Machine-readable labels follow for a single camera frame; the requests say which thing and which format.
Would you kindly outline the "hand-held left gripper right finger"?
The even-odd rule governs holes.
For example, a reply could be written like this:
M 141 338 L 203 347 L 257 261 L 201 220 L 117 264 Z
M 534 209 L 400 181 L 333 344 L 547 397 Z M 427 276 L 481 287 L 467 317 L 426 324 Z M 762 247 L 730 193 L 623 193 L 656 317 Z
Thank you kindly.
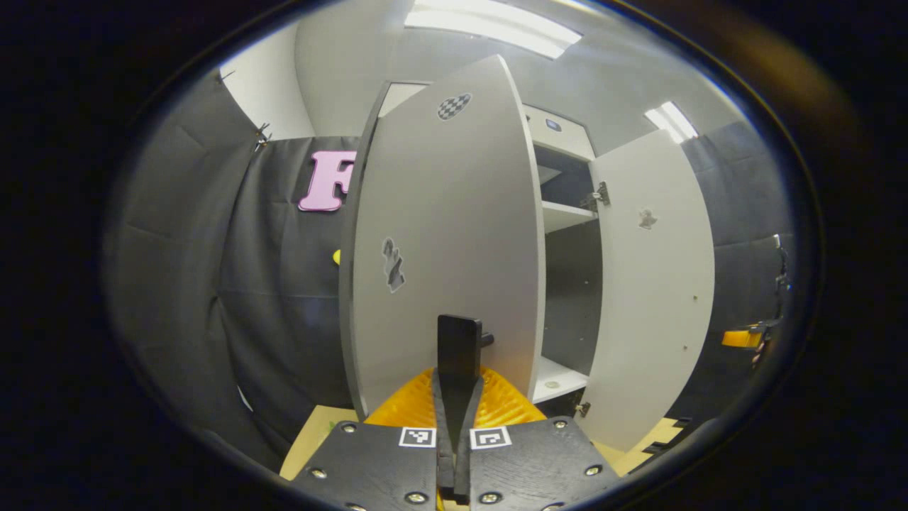
M 619 479 L 570 415 L 546 417 L 502 375 L 480 369 L 455 476 L 470 510 L 562 510 Z

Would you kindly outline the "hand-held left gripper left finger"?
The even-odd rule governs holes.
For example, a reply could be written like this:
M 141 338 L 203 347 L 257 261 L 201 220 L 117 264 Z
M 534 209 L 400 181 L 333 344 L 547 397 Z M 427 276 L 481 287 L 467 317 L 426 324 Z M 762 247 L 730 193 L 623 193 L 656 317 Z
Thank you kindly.
M 454 481 L 434 369 L 412 378 L 362 422 L 338 421 L 292 486 L 331 510 L 438 510 Z

